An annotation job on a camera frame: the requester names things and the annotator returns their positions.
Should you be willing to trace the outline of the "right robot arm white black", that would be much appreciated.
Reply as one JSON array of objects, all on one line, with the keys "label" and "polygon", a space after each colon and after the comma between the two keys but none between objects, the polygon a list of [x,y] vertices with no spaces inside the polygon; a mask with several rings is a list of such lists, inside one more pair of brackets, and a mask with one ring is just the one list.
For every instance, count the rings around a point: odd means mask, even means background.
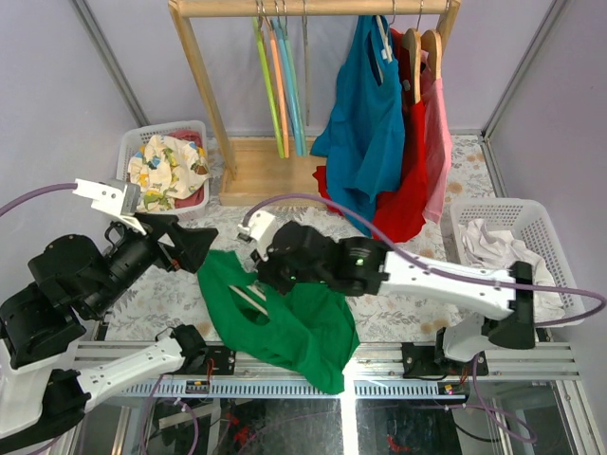
[{"label": "right robot arm white black", "polygon": [[282,295],[298,283],[320,283],[348,297],[410,294],[454,304],[471,316],[440,328],[434,347],[402,347],[405,374],[457,374],[483,351],[535,347],[529,264],[487,271],[418,258],[407,261],[381,241],[334,241],[315,228],[271,222],[250,231],[258,278]]}]

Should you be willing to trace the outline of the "green t shirt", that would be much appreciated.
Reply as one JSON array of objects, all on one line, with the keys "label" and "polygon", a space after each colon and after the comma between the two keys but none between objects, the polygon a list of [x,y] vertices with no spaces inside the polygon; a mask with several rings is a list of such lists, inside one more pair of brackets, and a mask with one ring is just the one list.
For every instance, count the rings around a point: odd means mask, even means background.
[{"label": "green t shirt", "polygon": [[[327,394],[344,392],[343,370],[359,346],[344,295],[298,283],[285,296],[248,272],[233,251],[211,251],[197,272],[212,324],[226,346],[302,375]],[[230,290],[255,286],[268,317]]]}]

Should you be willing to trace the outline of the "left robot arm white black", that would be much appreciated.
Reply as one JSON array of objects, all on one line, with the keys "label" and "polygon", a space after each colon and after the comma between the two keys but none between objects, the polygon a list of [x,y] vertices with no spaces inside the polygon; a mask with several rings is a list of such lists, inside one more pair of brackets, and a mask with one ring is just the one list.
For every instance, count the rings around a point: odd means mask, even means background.
[{"label": "left robot arm white black", "polygon": [[180,324],[164,339],[110,363],[65,369],[86,329],[151,267],[194,274],[218,231],[185,228],[173,215],[140,215],[142,231],[113,222],[120,237],[106,254],[86,236],[51,242],[28,263],[33,281],[1,306],[1,451],[61,437],[105,400],[144,379],[199,373],[208,348]]}]

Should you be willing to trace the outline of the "cream white hanger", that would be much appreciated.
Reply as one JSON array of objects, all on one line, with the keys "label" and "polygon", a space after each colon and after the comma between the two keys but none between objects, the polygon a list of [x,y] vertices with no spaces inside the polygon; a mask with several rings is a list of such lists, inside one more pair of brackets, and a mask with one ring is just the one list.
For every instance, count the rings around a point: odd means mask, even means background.
[{"label": "cream white hanger", "polygon": [[260,303],[260,300],[266,301],[267,299],[265,295],[255,286],[248,286],[248,292],[234,285],[230,286],[230,290],[255,308],[258,312],[268,317],[267,309]]}]

